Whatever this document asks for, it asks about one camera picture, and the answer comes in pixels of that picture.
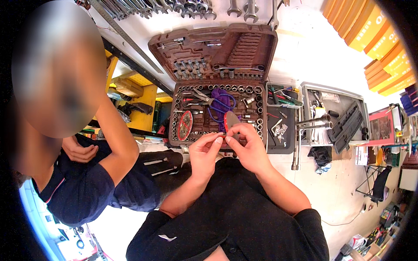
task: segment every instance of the black t-shirt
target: black t-shirt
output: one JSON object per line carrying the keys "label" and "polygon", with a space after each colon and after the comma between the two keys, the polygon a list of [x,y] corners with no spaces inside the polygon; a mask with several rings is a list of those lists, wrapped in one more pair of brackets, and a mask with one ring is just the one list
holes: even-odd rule
{"label": "black t-shirt", "polygon": [[183,214],[150,212],[126,258],[204,260],[219,245],[230,260],[329,260],[318,212],[288,215],[231,158],[216,163],[205,191]]}
{"label": "black t-shirt", "polygon": [[145,212],[158,206],[160,191],[139,158],[115,187],[112,178],[99,164],[112,152],[107,141],[92,140],[80,134],[76,134],[76,138],[83,147],[99,146],[92,160],[88,163],[71,161],[61,150],[52,176],[42,192],[38,191],[32,179],[39,197],[62,223],[71,227],[81,226],[95,220],[107,205]]}

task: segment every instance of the hand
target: hand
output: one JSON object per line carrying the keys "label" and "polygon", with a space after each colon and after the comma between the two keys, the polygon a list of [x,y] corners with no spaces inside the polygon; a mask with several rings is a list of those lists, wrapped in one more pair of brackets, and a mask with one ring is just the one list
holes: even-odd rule
{"label": "hand", "polygon": [[62,139],[62,148],[70,160],[87,163],[96,156],[99,146],[90,145],[87,148],[81,146],[75,136]]}
{"label": "hand", "polygon": [[[240,140],[247,141],[245,146],[242,146],[236,139],[231,137],[238,133]],[[241,164],[247,170],[259,175],[273,168],[264,144],[252,125],[248,123],[235,124],[228,130],[225,141],[235,151],[240,158]]]}
{"label": "hand", "polygon": [[220,133],[208,133],[200,137],[189,147],[191,175],[208,181],[215,172],[215,158],[222,146]]}

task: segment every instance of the hair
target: hair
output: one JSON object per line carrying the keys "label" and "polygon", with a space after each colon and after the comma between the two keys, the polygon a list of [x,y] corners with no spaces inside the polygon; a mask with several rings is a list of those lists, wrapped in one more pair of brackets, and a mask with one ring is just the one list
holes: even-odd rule
{"label": "hair", "polygon": [[21,188],[23,186],[23,183],[27,180],[30,180],[32,177],[24,175],[16,170],[12,170],[12,178],[13,178],[14,184],[18,188]]}

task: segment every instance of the white logo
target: white logo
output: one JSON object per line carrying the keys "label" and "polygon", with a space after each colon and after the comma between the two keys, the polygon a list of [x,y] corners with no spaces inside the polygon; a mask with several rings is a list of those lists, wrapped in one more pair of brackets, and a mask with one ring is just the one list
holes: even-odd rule
{"label": "white logo", "polygon": [[175,236],[175,237],[173,237],[173,238],[169,238],[169,237],[167,237],[167,235],[158,235],[160,238],[163,238],[163,239],[167,239],[167,241],[168,242],[170,242],[170,241],[173,241],[174,239],[176,239],[177,237]]}

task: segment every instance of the forearm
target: forearm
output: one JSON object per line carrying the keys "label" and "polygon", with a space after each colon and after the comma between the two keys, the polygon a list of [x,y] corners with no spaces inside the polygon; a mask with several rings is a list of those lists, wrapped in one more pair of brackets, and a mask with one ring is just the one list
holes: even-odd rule
{"label": "forearm", "polygon": [[294,215],[311,208],[306,195],[272,166],[255,175],[270,199],[287,213]]}
{"label": "forearm", "polygon": [[202,180],[192,175],[165,198],[159,210],[172,218],[184,213],[202,195],[208,182],[209,179]]}
{"label": "forearm", "polygon": [[96,118],[112,153],[128,159],[135,158],[136,161],[139,155],[138,144],[111,100],[106,94],[102,99]]}

